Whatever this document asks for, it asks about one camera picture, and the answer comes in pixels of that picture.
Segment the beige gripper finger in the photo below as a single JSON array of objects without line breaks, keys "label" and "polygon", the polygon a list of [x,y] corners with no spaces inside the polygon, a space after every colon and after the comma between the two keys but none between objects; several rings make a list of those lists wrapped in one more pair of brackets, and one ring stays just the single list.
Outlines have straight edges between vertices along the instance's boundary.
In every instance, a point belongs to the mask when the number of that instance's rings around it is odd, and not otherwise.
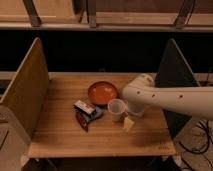
[{"label": "beige gripper finger", "polygon": [[124,118],[123,130],[129,132],[134,125],[134,121],[130,117]]}]

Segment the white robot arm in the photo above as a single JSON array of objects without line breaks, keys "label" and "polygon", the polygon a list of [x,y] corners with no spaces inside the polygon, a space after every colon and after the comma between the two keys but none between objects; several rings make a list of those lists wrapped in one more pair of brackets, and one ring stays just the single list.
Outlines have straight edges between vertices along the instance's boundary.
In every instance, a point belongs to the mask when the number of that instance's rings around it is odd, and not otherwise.
[{"label": "white robot arm", "polygon": [[165,110],[213,121],[213,87],[158,88],[149,74],[140,74],[122,89],[133,106],[158,106]]}]

